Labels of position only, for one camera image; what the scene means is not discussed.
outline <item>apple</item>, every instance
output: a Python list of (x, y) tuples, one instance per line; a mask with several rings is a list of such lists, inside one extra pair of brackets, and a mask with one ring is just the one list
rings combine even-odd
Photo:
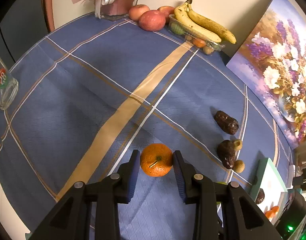
[(165, 25), (165, 16), (158, 10), (150, 10), (142, 14), (139, 26), (149, 32), (157, 32)]
[(129, 18), (133, 21), (138, 21), (141, 15), (149, 10), (150, 10), (149, 6), (145, 4), (134, 5), (129, 10)]
[(164, 14), (165, 23), (169, 23), (169, 21), (170, 21), (169, 15), (174, 14), (174, 9), (175, 8), (172, 7), (172, 6), (161, 6), (157, 10)]

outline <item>glass cup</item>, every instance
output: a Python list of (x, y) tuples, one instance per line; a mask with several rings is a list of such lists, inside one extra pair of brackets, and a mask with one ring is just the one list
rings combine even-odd
[(0, 109), (5, 110), (14, 100), (19, 88), (18, 81), (12, 77), (0, 58)]

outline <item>banana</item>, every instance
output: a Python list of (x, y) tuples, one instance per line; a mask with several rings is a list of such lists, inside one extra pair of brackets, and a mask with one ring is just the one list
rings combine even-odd
[(211, 19), (208, 19), (208, 18), (198, 14), (197, 12), (193, 11), (192, 6), (190, 4), (188, 4), (187, 6), (188, 6), (188, 9), (189, 9), (188, 16), (190, 17), (190, 19), (193, 22), (197, 23), (198, 25), (200, 25), (200, 26), (202, 26), (202, 27), (214, 32), (214, 33), (216, 33), (218, 36), (228, 40), (230, 43), (233, 43), (233, 44), (236, 43), (235, 36), (228, 29), (226, 29), (222, 25), (218, 24), (217, 22), (214, 22)]
[(221, 42), (221, 38), (217, 34), (201, 27), (200, 25), (196, 24), (189, 18), (187, 14), (187, 7), (191, 2), (192, 0), (187, 0), (182, 5), (176, 7), (174, 10), (175, 18), (179, 22), (184, 24), (190, 32), (192, 32), (194, 35), (198, 36), (199, 38), (203, 40)]

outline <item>screw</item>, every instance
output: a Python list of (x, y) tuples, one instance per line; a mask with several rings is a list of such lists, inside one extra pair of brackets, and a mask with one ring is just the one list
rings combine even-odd
[(74, 187), (75, 188), (80, 188), (80, 187), (83, 187), (83, 182), (82, 181), (77, 181), (76, 183), (74, 183)]
[(120, 175), (118, 173), (112, 173), (110, 178), (111, 179), (118, 179), (118, 178), (120, 178)]
[(195, 175), (194, 175), (194, 179), (201, 180), (201, 179), (203, 179), (203, 175), (202, 175), (202, 174), (197, 173), (197, 174), (195, 174)]
[(231, 181), (231, 187), (239, 187), (240, 186), (240, 184), (238, 184), (238, 182), (236, 182), (236, 181)]

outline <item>plastic container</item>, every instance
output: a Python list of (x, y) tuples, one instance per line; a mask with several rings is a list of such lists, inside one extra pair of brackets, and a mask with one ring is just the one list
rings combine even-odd
[(211, 54), (214, 50), (221, 51), (225, 45), (221, 45), (211, 40), (204, 40), (193, 34), (184, 24), (175, 19), (174, 14), (171, 14), (169, 22), (169, 30), (183, 40), (189, 41), (198, 48), (202, 48), (204, 53)]

